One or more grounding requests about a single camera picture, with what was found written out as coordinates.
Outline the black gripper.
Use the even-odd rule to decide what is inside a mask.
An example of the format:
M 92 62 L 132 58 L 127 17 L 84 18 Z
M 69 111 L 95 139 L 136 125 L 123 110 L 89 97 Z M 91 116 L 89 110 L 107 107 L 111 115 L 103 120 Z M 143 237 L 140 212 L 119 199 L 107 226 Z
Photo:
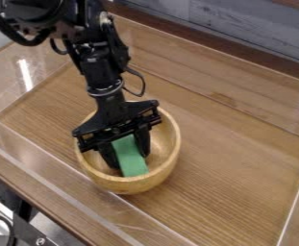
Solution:
M 103 160 L 119 169 L 112 142 L 133 135 L 141 156 L 149 155 L 149 130 L 161 122 L 156 100 L 125 101 L 123 93 L 96 97 L 97 111 L 72 131 L 81 152 L 99 150 Z

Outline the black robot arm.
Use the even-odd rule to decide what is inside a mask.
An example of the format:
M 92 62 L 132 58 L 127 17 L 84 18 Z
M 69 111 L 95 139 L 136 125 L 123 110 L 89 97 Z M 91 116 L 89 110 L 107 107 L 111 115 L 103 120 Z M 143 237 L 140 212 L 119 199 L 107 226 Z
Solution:
M 96 112 L 72 131 L 79 149 L 93 150 L 109 167 L 120 168 L 113 142 L 135 136 L 141 156 L 149 154 L 149 130 L 160 123 L 155 100 L 131 102 L 121 74 L 137 75 L 128 67 L 128 47 L 123 43 L 100 0 L 0 0 L 4 31 L 25 45 L 42 40 L 62 42 L 53 51 L 66 55 L 85 80 Z

